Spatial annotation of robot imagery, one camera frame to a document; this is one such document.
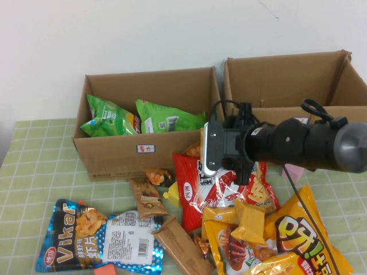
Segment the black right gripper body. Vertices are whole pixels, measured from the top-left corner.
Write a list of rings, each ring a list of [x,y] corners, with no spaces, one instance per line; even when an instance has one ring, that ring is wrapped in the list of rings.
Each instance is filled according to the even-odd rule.
[[[246,138],[257,121],[250,103],[234,102],[233,104],[237,107],[238,113],[226,115],[223,123],[225,129],[223,168],[235,172],[237,185],[246,186],[255,164],[246,152]]]

